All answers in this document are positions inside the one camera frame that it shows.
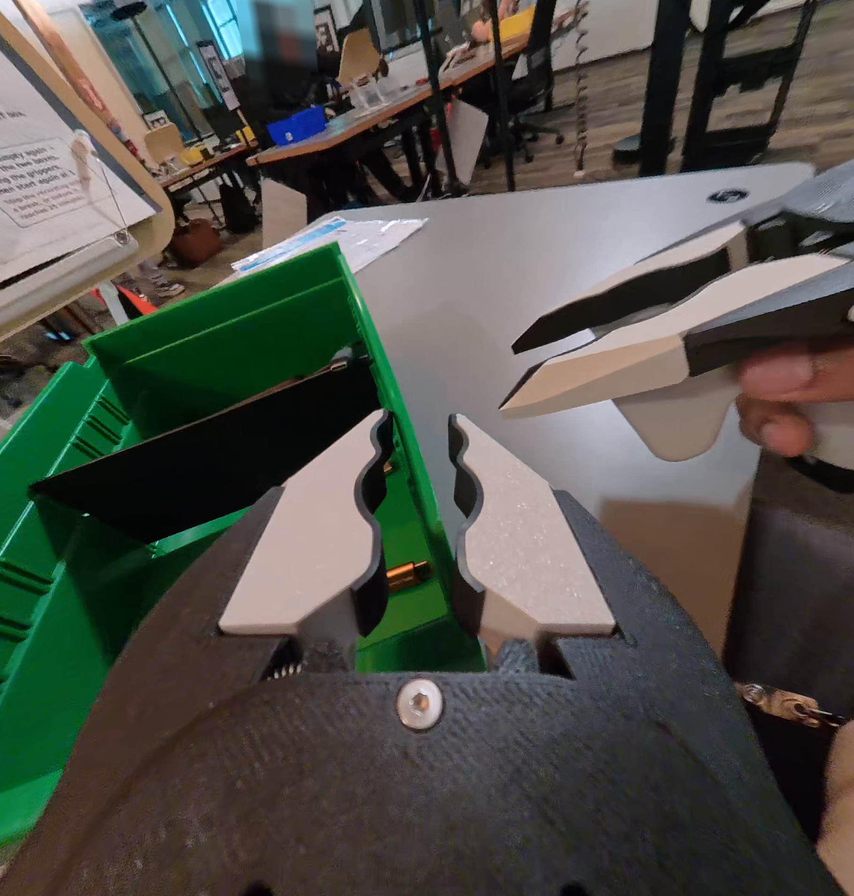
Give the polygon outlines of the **person's right hand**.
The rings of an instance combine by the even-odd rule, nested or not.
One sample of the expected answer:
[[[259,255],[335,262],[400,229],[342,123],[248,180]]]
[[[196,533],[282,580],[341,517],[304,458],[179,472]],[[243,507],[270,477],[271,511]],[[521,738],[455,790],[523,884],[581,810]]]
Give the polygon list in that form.
[[[776,347],[744,360],[737,379],[742,435],[772,454],[807,454],[814,431],[800,406],[854,401],[854,339]]]

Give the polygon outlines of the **blue storage bin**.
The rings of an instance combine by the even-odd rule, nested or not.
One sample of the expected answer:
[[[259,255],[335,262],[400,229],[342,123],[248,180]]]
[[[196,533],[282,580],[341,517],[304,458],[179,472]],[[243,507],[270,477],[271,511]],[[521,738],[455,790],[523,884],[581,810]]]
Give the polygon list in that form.
[[[326,127],[325,109],[322,105],[315,105],[267,124],[266,131],[274,145],[285,148],[320,135]]]

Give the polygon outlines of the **black divider in bin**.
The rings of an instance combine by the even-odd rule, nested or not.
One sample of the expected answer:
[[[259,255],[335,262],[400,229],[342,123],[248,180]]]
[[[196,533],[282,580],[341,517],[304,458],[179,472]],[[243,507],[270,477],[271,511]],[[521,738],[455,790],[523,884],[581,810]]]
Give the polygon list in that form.
[[[369,356],[334,360],[209,417],[30,486],[150,544],[249,507],[381,409]]]

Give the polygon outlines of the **wooden work table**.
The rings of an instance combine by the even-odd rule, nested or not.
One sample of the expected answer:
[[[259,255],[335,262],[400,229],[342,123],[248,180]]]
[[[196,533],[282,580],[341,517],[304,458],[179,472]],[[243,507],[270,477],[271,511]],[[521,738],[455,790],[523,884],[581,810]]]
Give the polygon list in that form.
[[[439,95],[446,97],[480,73],[487,72],[495,62],[495,49],[488,44],[478,47],[472,56],[438,76]],[[352,140],[391,119],[401,119],[402,113],[416,106],[427,105],[433,96],[430,82],[397,86],[390,78],[374,84],[383,101],[377,106],[352,109],[332,118],[325,129],[300,142],[285,147],[274,146],[258,152],[247,160],[251,168],[276,164],[289,159],[327,151]]]

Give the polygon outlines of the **brown bag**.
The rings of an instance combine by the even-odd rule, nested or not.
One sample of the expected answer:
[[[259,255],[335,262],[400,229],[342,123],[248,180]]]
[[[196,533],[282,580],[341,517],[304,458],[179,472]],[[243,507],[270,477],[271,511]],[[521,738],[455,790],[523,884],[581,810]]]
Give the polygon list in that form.
[[[180,267],[195,269],[222,251],[222,241],[208,219],[191,218],[175,225],[168,251]]]

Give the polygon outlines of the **instruction sheet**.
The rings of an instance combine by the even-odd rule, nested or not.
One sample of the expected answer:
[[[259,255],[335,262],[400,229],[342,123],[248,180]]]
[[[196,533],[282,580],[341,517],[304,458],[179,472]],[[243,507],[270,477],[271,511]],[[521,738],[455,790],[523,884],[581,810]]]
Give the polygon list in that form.
[[[0,284],[158,209],[0,36]]]

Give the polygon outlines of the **white panel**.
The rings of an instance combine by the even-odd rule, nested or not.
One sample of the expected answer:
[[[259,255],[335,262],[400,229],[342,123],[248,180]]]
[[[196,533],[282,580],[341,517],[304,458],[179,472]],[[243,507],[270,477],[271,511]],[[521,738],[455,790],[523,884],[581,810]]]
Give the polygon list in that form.
[[[457,180],[469,187],[487,133],[488,115],[459,98],[451,98],[445,118]]]

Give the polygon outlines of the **black cable orange plugs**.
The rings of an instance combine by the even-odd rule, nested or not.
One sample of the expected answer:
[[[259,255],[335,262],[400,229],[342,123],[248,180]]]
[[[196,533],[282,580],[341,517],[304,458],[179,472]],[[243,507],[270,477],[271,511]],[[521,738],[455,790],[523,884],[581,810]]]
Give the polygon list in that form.
[[[433,576],[430,561],[408,562],[387,569],[388,592],[395,595],[425,584]]]

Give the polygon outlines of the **green zip jacket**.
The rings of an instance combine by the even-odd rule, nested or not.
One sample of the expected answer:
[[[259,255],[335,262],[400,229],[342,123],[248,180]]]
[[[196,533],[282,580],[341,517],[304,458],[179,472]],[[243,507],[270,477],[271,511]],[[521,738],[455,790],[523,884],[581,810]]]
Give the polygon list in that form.
[[[854,721],[853,530],[752,510],[724,666],[779,790],[816,840],[827,758]]]

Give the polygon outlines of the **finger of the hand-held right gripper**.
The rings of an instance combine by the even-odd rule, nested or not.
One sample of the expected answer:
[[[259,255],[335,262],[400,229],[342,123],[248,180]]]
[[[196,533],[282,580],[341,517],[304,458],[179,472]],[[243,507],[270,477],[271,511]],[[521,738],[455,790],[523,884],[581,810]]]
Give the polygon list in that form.
[[[747,228],[731,222],[671,245],[619,270],[567,304],[537,318],[512,343],[515,354],[560,342],[583,330],[605,333],[623,322],[668,309],[702,287],[748,265]]]
[[[756,263],[671,308],[527,371],[500,404],[527,419],[678,385],[757,352],[842,327],[829,295],[854,289],[854,259],[816,253]]]

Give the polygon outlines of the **green plastic bin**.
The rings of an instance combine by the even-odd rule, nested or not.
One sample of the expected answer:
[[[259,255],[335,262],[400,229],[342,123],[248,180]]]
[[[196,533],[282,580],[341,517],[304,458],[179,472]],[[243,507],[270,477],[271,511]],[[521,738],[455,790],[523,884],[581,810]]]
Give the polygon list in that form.
[[[357,669],[476,671],[450,609],[452,558],[402,392],[336,243],[90,338],[0,444],[0,865],[40,818],[134,630],[248,507],[150,544],[30,486],[209,417],[344,357],[367,355],[395,416],[376,512],[388,569],[430,561],[389,595]]]

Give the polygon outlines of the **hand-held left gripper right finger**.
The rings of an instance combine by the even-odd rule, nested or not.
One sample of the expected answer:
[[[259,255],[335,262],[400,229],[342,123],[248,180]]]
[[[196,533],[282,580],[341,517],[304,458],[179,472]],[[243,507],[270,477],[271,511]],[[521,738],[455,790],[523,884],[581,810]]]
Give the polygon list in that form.
[[[550,483],[465,415],[448,419],[455,542],[452,607],[488,658],[512,641],[610,638],[616,620]]]

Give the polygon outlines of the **printed paper sheets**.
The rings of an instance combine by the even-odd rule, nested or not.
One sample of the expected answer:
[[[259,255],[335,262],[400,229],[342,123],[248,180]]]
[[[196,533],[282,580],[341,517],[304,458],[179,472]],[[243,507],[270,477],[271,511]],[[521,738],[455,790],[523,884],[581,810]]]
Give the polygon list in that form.
[[[427,218],[350,220],[333,216],[241,258],[231,264],[231,270],[238,276],[256,273],[337,243],[351,272],[358,273],[414,236],[427,222]]]

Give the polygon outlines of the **grey desk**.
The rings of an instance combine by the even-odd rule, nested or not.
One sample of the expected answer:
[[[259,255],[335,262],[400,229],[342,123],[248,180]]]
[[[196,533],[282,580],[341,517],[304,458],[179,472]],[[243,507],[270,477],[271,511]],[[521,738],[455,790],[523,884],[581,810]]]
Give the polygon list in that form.
[[[734,602],[759,450],[730,407],[715,445],[681,463],[651,454],[612,403],[504,420],[501,399],[532,364],[585,335],[514,355],[537,317],[618,270],[774,199],[814,175],[793,161],[352,210],[356,220],[427,218],[354,275],[401,389],[451,547],[447,419],[460,412],[566,490],[679,600],[719,655]],[[709,203],[728,187],[741,203]]]

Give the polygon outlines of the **wooden document board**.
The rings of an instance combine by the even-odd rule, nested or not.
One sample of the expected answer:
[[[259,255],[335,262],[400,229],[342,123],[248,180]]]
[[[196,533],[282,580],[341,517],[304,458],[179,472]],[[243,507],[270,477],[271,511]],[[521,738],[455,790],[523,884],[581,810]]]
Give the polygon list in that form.
[[[18,28],[0,11],[0,36],[24,59],[76,118],[87,128],[111,159],[119,164],[146,198],[158,206],[152,216],[136,225],[124,227],[83,249],[70,252],[29,272],[0,284],[0,342],[19,330],[40,321],[70,304],[104,281],[124,273],[168,243],[174,215],[162,186],[114,133],[111,114],[98,108],[100,100],[90,103],[88,90],[78,91],[56,65],[40,53]]]

